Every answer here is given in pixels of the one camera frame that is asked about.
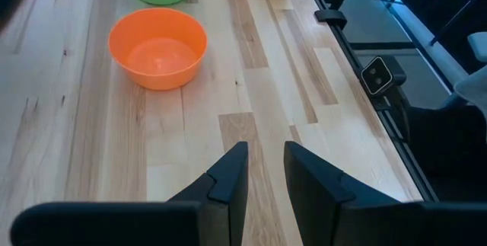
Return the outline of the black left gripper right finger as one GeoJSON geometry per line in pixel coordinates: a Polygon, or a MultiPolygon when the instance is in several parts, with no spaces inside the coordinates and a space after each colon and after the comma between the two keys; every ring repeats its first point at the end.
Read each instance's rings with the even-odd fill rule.
{"type": "Polygon", "coordinates": [[[487,204],[401,203],[292,141],[284,165],[304,246],[487,246],[487,204]]]}

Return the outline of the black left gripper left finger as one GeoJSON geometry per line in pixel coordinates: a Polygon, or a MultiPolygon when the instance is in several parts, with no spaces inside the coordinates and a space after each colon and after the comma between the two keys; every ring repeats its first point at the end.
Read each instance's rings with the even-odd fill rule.
{"type": "Polygon", "coordinates": [[[51,202],[12,222],[13,246],[241,246],[248,144],[238,142],[165,202],[51,202]]]}

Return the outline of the orange plastic bowl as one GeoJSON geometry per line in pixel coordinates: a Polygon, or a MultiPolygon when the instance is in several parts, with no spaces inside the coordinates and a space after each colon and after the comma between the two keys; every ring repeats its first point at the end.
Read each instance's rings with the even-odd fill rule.
{"type": "Polygon", "coordinates": [[[110,55],[136,84],[156,91],[196,77],[208,47],[204,27],[172,8],[143,8],[119,19],[108,36],[110,55]]]}

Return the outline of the grey office chair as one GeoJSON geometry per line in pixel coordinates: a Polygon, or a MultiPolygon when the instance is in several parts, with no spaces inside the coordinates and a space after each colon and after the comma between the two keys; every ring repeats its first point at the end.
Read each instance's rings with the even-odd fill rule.
{"type": "Polygon", "coordinates": [[[474,56],[485,66],[457,83],[455,92],[464,100],[487,110],[487,32],[478,32],[468,36],[474,56]]]}

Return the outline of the black table clamp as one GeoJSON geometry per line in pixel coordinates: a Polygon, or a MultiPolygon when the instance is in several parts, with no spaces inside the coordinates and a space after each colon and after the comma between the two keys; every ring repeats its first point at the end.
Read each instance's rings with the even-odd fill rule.
{"type": "Polygon", "coordinates": [[[337,26],[342,30],[347,25],[345,15],[338,10],[322,9],[314,12],[314,17],[318,23],[327,23],[331,26],[337,26]]]}

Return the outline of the black frame rail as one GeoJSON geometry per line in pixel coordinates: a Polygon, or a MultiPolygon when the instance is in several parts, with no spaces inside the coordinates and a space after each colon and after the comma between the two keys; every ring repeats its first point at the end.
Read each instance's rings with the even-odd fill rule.
{"type": "MultiPolygon", "coordinates": [[[[330,9],[324,0],[314,1],[317,3],[317,10],[330,9]]],[[[327,24],[330,27],[373,108],[372,100],[361,82],[360,72],[375,56],[394,56],[402,68],[406,63],[425,68],[430,67],[430,57],[426,56],[425,51],[419,46],[419,42],[406,25],[389,9],[386,0],[344,0],[337,10],[341,11],[347,19],[347,25],[342,30],[327,23],[319,24],[327,24]]],[[[406,74],[406,76],[406,82],[400,88],[409,102],[403,88],[411,85],[413,80],[410,75],[406,74]]],[[[414,183],[421,198],[437,200],[436,194],[408,145],[406,108],[403,110],[395,108],[375,110],[375,112],[396,149],[393,158],[407,170],[406,176],[414,183]]]]}

